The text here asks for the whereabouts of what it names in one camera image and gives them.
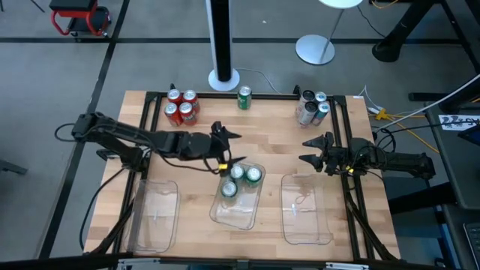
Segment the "gray floor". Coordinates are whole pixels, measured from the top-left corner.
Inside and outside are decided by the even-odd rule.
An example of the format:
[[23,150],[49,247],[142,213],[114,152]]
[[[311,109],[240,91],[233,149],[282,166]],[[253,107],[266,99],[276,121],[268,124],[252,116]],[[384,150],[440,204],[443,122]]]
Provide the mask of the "gray floor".
[[[48,10],[48,0],[37,1]],[[233,36],[237,38],[326,35],[335,20],[336,10],[324,7],[317,0],[232,2]],[[100,0],[100,3],[110,9],[114,22],[110,29],[113,29],[122,1]],[[464,7],[455,7],[459,10],[459,21],[463,24],[471,22]],[[41,13],[26,0],[4,0],[4,8],[5,12],[0,13],[0,37],[59,37],[50,24],[49,11]],[[408,4],[395,4],[377,10],[366,1],[361,4],[364,14],[384,34],[392,29],[407,8]],[[466,32],[468,38],[475,39],[475,32]],[[120,37],[206,38],[204,2],[130,1]],[[345,12],[335,37],[379,36],[359,12],[352,9]],[[455,33],[442,8],[436,5],[410,37],[455,38]],[[1,158],[29,168],[25,176],[0,174],[0,261],[36,256],[72,147],[56,141],[53,131],[60,124],[74,121],[85,111],[107,46],[0,43]],[[296,56],[294,48],[293,43],[235,43],[233,63],[237,68],[263,71],[284,93],[290,93],[294,85],[299,84],[304,89],[321,90],[327,94],[356,95],[367,85],[373,101],[390,113],[422,105],[409,102],[409,92],[450,92],[475,73],[463,48],[457,45],[408,45],[402,49],[398,61],[387,64],[371,55],[371,45],[336,44],[337,54],[333,62],[322,67],[305,64]],[[170,83],[175,83],[180,89],[211,91],[206,79],[212,69],[211,57],[207,43],[117,44],[97,110],[116,117],[126,90],[164,91]],[[241,84],[249,85],[255,92],[272,92],[258,73],[241,71]],[[412,119],[405,125],[424,123],[425,120]],[[428,129],[417,133],[434,144]],[[399,152],[425,151],[434,159],[437,176],[430,181],[432,185],[447,180],[437,154],[408,133],[399,133],[396,139]],[[81,253],[77,240],[80,223],[104,169],[104,162],[95,154],[96,148],[95,145],[85,147],[52,251],[54,257]],[[405,175],[387,172],[384,176],[390,179]],[[404,186],[403,191],[408,191],[415,184],[400,186]],[[441,255],[437,233],[427,233],[434,226],[428,214],[402,214],[395,216],[394,222],[404,259],[431,264]]]

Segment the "red chair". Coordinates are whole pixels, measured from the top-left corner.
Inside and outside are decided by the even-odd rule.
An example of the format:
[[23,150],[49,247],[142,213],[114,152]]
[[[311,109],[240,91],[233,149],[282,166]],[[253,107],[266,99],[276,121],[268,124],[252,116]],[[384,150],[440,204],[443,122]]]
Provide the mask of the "red chair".
[[[106,7],[98,7],[97,0],[52,0],[50,2],[52,24],[62,35],[78,36],[79,32],[90,32],[108,38],[107,27],[112,20]],[[56,15],[71,18],[67,29],[62,30]]]

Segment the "clear plastic bin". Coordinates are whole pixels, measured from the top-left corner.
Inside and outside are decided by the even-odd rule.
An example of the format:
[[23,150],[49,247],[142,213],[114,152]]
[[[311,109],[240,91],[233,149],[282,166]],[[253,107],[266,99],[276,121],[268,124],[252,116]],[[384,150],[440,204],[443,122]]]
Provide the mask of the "clear plastic bin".
[[320,175],[285,175],[280,196],[283,237],[288,243],[327,245],[332,240]]
[[244,168],[245,174],[248,168],[252,166],[258,167],[262,172],[262,177],[255,186],[249,185],[245,177],[241,180],[235,180],[238,190],[237,194],[231,198],[222,195],[221,187],[224,182],[232,180],[229,176],[222,177],[210,209],[210,218],[220,224],[230,225],[241,230],[250,230],[255,224],[255,215],[257,214],[260,192],[262,191],[266,172],[265,168],[259,164],[245,161],[237,164]]
[[140,181],[125,227],[124,248],[135,254],[167,251],[175,243],[179,205],[179,189],[174,181]]

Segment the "white round base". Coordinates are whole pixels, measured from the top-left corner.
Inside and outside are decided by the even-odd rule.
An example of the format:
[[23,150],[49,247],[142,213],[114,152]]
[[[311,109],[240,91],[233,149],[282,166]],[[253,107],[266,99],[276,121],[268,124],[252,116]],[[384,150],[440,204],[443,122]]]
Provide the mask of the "white round base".
[[232,78],[230,78],[230,81],[221,82],[217,79],[215,70],[212,70],[208,75],[208,83],[210,84],[210,87],[212,87],[214,90],[217,90],[219,92],[227,92],[233,90],[240,83],[240,74],[234,68],[232,70]]
[[327,39],[318,34],[308,34],[300,37],[295,45],[295,51],[301,60],[312,65],[324,65],[330,62],[335,56],[335,48],[332,42],[328,42],[327,50],[322,58],[323,48]]

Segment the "butcher block tabletop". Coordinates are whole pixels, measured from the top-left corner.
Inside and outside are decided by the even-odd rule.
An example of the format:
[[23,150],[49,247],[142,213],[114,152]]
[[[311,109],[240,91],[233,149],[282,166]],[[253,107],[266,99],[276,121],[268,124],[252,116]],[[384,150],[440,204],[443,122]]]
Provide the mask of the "butcher block tabletop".
[[[129,125],[140,123],[146,91],[126,91],[118,120]],[[151,156],[148,180],[173,181],[178,185],[179,210],[175,240],[170,249],[156,253],[156,257],[190,257],[250,260],[310,260],[352,261],[352,248],[347,225],[345,202],[339,175],[319,174],[323,184],[323,207],[326,223],[332,235],[328,244],[289,244],[284,239],[281,223],[281,179],[296,173],[316,173],[314,168],[299,160],[299,155],[320,154],[317,148],[302,146],[306,140],[333,132],[331,114],[319,127],[301,129],[296,124],[294,110],[297,100],[253,99],[249,110],[237,107],[236,99],[199,99],[201,111],[195,126],[172,127],[161,102],[157,130],[189,131],[209,134],[211,125],[221,121],[229,131],[241,134],[231,139],[233,157],[247,156],[246,161],[265,167],[255,224],[252,229],[241,230],[214,222],[209,215],[220,181],[218,175],[169,166],[159,156]],[[365,102],[362,97],[346,97],[349,120],[354,137],[373,141]],[[153,106],[150,107],[146,127],[150,127]],[[340,107],[337,107],[343,144],[346,143]],[[204,168],[202,161],[174,164]],[[120,160],[108,160],[103,182],[121,168]],[[98,195],[94,214],[85,243],[85,251],[96,248],[119,219],[128,172],[125,170]],[[361,177],[369,224],[382,243],[396,257],[400,257],[398,243],[389,211],[384,185],[375,175]],[[356,224],[358,244],[362,257],[366,257],[362,229]]]

